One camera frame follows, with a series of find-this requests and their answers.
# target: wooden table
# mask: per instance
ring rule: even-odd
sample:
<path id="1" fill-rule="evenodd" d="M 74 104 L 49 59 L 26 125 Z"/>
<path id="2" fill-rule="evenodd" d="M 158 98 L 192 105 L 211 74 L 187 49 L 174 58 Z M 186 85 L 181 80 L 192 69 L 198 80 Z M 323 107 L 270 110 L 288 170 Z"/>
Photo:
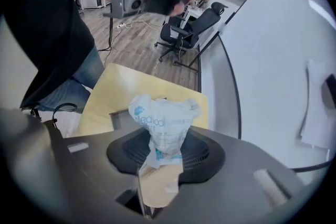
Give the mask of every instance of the wooden table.
<path id="1" fill-rule="evenodd" d="M 111 63 L 93 89 L 74 136 L 114 131 L 109 114 L 127 109 L 136 95 L 144 93 L 150 94 L 152 99 L 167 98 L 175 102 L 182 102 L 188 98 L 196 99 L 202 109 L 202 115 L 194 120 L 193 126 L 208 128 L 208 99 L 205 95 Z"/>

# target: desk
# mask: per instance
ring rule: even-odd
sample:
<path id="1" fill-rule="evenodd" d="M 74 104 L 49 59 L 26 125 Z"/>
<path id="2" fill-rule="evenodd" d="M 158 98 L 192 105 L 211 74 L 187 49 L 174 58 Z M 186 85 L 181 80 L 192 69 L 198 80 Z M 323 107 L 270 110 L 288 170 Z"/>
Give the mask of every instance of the desk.
<path id="1" fill-rule="evenodd" d="M 313 1 L 333 14 L 327 0 Z M 300 141 L 300 128 L 307 61 L 323 62 L 336 73 L 334 31 L 308 0 L 247 0 L 220 35 L 237 83 L 241 139 L 287 167 L 326 161 L 327 150 Z"/>
<path id="2" fill-rule="evenodd" d="M 205 95 L 111 63 L 91 93 L 75 136 L 113 131 L 109 114 L 126 109 L 136 95 L 144 93 L 150 94 L 152 99 L 167 98 L 175 102 L 182 102 L 188 98 L 196 99 L 202 109 L 202 115 L 194 120 L 193 126 L 208 128 L 208 99 Z"/>
<path id="3" fill-rule="evenodd" d="M 188 20 L 189 20 L 190 17 L 194 17 L 194 18 L 197 19 L 197 18 L 199 18 L 201 16 L 202 13 L 203 13 L 202 9 L 197 8 L 197 7 L 196 8 L 191 8 L 191 6 L 188 6 L 188 8 L 187 8 L 187 10 L 186 10 L 186 12 L 185 12 L 185 14 L 183 16 L 183 18 L 185 20 L 183 20 L 181 22 L 181 25 L 180 25 L 181 29 L 184 29 L 184 27 L 187 24 L 187 22 L 188 22 Z"/>

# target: blue logo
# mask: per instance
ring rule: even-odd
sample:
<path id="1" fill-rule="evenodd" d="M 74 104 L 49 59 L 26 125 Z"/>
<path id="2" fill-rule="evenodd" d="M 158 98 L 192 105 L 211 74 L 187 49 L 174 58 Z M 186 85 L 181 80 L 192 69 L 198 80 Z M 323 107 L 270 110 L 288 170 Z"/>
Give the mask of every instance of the blue logo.
<path id="1" fill-rule="evenodd" d="M 134 109 L 134 115 L 135 115 L 135 116 L 138 116 L 138 115 L 140 115 L 143 111 L 144 111 L 144 108 L 143 108 L 142 106 L 137 106 L 137 107 Z"/>

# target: black cable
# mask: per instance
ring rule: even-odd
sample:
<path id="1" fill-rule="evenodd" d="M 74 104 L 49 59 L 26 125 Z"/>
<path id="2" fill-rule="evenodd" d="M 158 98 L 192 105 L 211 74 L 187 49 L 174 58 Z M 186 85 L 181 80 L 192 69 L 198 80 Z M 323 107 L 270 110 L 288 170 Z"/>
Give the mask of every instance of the black cable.
<path id="1" fill-rule="evenodd" d="M 114 40 L 121 34 L 122 32 L 122 28 L 120 28 L 120 32 L 115 36 L 115 38 L 113 39 L 113 41 L 111 42 L 111 44 L 113 44 Z M 105 61 L 104 61 L 104 67 L 106 67 L 106 60 L 109 57 L 110 53 L 111 53 L 112 49 L 109 51 L 109 53 L 107 54 Z"/>
<path id="2" fill-rule="evenodd" d="M 112 13 L 112 3 L 110 4 L 110 12 Z M 112 33 L 113 33 L 113 18 L 110 18 L 109 46 L 106 49 L 98 51 L 111 51 L 112 49 Z"/>
<path id="3" fill-rule="evenodd" d="M 329 166 L 331 164 L 331 162 L 332 162 L 332 160 L 329 160 L 327 162 L 320 163 L 320 164 L 317 164 L 317 165 L 300 167 L 300 168 L 292 168 L 292 170 L 295 173 L 304 173 L 304 172 L 315 171 L 315 170 L 319 170 L 319 169 L 322 169 L 322 168 L 325 168 L 325 167 Z"/>
<path id="4" fill-rule="evenodd" d="M 67 110 L 67 112 L 75 112 L 76 110 L 77 110 L 77 106 L 75 105 L 75 104 L 73 104 L 73 103 L 63 103 L 63 104 L 60 104 L 59 106 L 57 106 L 55 109 L 54 109 L 54 111 L 53 111 L 53 116 L 51 117 L 51 120 L 53 121 L 53 123 L 54 123 L 54 126 L 57 128 L 57 126 L 56 126 L 56 121 L 57 120 L 55 120 L 55 113 L 60 109 L 60 108 L 62 108 L 63 106 L 72 106 L 73 107 L 73 109 L 71 109 L 71 110 Z"/>

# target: white plastic bag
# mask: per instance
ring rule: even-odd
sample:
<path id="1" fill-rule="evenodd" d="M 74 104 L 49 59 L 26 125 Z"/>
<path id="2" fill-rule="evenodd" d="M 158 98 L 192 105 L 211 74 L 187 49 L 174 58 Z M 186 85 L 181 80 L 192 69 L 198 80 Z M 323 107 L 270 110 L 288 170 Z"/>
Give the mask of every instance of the white plastic bag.
<path id="1" fill-rule="evenodd" d="M 182 164 L 180 148 L 193 120 L 201 114 L 196 101 L 187 99 L 177 103 L 166 99 L 152 100 L 149 94 L 142 94 L 132 100 L 128 110 L 133 119 L 151 134 L 151 152 L 146 164 L 154 168 Z"/>

